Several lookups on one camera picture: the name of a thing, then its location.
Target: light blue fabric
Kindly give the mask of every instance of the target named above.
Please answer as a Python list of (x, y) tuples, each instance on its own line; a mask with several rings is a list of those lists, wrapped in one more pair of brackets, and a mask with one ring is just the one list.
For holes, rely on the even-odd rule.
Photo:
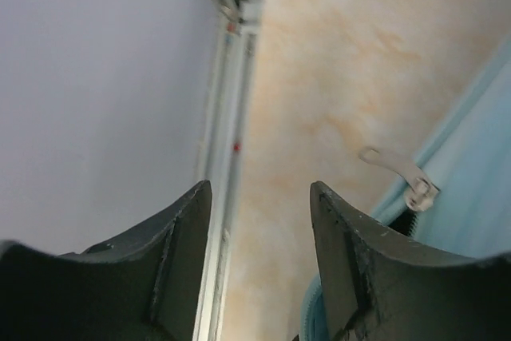
[[(417, 241), (472, 257), (511, 250), (511, 38), (414, 160), (441, 190), (418, 215)], [(406, 208), (406, 187), (397, 180), (371, 215), (390, 224)], [(312, 324), (327, 326), (315, 310), (319, 297), (316, 276), (303, 301), (300, 340), (328, 340), (311, 338)]]

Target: beige tile floor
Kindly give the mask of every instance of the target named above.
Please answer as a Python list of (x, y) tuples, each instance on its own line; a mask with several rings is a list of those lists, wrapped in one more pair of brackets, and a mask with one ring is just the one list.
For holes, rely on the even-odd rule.
[(511, 0), (266, 0), (223, 341), (288, 341), (317, 271), (308, 208), (323, 180), (367, 212), (511, 31)]

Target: marble floor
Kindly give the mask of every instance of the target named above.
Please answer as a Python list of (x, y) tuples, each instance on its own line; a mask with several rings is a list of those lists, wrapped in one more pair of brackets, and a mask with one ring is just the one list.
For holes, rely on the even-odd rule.
[(511, 0), (265, 0), (223, 341), (290, 341), (317, 272), (308, 189), (369, 212), (511, 31)]

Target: metal clip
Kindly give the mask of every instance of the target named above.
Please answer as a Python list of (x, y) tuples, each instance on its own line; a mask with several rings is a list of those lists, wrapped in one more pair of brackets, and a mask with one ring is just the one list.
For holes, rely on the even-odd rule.
[(410, 186), (403, 197), (406, 206), (415, 212), (424, 212), (433, 205), (439, 190), (430, 178), (408, 157), (388, 149), (364, 147), (359, 153), (360, 160), (367, 164), (387, 168), (400, 175)]

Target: gray wall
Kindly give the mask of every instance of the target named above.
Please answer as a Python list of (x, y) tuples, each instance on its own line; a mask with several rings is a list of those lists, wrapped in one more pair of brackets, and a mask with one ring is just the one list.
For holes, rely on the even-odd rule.
[(0, 239), (80, 251), (194, 180), (209, 0), (0, 0)]

